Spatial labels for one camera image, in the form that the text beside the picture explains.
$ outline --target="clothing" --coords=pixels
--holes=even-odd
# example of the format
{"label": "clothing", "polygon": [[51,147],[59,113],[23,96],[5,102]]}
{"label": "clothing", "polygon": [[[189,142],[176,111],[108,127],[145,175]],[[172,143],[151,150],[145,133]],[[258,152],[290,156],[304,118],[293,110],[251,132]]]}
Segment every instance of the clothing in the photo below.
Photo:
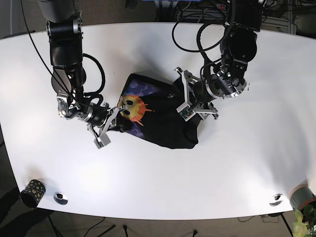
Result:
{"label": "clothing", "polygon": [[198,143],[200,117],[185,122],[177,112],[183,102],[172,85],[131,74],[118,102],[125,108],[118,115],[121,131],[162,147],[191,149]]}

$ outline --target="cartoon sun print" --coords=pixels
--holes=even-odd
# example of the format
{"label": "cartoon sun print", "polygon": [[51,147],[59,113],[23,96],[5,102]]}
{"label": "cartoon sun print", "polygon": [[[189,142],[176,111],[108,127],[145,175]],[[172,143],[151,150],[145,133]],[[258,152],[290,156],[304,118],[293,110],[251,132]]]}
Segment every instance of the cartoon sun print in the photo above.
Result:
{"label": "cartoon sun print", "polygon": [[124,95],[121,96],[118,102],[118,106],[125,105],[127,109],[121,111],[121,115],[132,122],[137,122],[144,126],[140,119],[144,116],[146,111],[152,111],[146,109],[146,105],[141,98],[137,95]]}

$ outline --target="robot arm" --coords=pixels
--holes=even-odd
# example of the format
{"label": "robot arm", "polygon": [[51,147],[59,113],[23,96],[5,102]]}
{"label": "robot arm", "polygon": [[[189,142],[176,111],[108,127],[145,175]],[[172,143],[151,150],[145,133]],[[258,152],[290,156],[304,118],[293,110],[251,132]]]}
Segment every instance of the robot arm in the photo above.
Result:
{"label": "robot arm", "polygon": [[[57,93],[59,115],[66,119],[79,118],[88,123],[88,130],[95,136],[98,148],[110,140],[106,131],[115,124],[119,108],[109,108],[99,93],[105,85],[105,74],[99,62],[82,53],[82,16],[76,11],[74,0],[39,0],[42,14],[47,19],[46,30],[50,44],[50,61],[53,66],[51,83]],[[96,92],[84,93],[86,73],[83,57],[93,60],[99,67],[102,84]],[[97,133],[94,127],[100,128]]]}
{"label": "robot arm", "polygon": [[[258,0],[234,0],[236,10],[234,24],[224,41],[220,44],[222,53],[221,62],[212,62],[205,52],[201,52],[204,58],[204,71],[201,78],[192,80],[192,74],[188,71],[182,72],[180,68],[176,70],[181,76],[184,90],[191,93],[191,100],[185,99],[184,104],[178,108],[179,114],[188,121],[195,114],[199,114],[202,119],[206,119],[212,114],[218,118],[216,108],[212,101],[218,98],[231,98],[240,95],[246,88],[247,82],[244,74],[247,70],[248,62],[256,55],[257,35],[261,29],[262,10],[265,1]],[[233,10],[230,4],[227,21],[232,18]],[[200,43],[202,31],[210,24],[203,24],[197,34],[197,45],[199,50],[203,50]]]}

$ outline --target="black cup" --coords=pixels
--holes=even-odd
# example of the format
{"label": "black cup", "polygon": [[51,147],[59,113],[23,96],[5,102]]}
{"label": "black cup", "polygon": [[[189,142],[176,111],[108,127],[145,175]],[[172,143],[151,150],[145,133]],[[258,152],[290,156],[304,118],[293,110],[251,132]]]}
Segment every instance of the black cup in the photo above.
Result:
{"label": "black cup", "polygon": [[35,208],[38,206],[45,192],[45,186],[40,181],[33,179],[21,192],[20,199],[29,208]]}

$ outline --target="white table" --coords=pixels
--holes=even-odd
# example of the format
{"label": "white table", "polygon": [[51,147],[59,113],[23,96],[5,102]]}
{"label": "white table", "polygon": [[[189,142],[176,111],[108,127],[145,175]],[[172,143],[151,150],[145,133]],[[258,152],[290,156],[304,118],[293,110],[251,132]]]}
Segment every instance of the white table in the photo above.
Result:
{"label": "white table", "polygon": [[[198,76],[200,54],[179,50],[173,24],[137,23],[84,27],[83,51],[106,74],[102,95],[115,106],[127,77],[154,72],[174,81],[180,66]],[[176,30],[179,43],[196,49],[199,25]],[[203,32],[206,47],[223,35]],[[46,33],[33,34],[49,64]],[[98,150],[86,124],[58,116],[50,75],[27,35],[0,41],[0,122],[19,189],[39,179],[47,189],[39,207],[71,213],[135,219],[213,219],[291,210],[287,194],[310,175],[316,157],[316,41],[273,32],[259,33],[258,53],[245,74],[249,91],[216,100],[217,121],[198,127],[192,150],[170,150],[129,134],[109,132]],[[209,51],[220,56],[218,48]],[[97,67],[84,59],[85,91],[99,87]],[[67,196],[67,205],[53,200]]]}

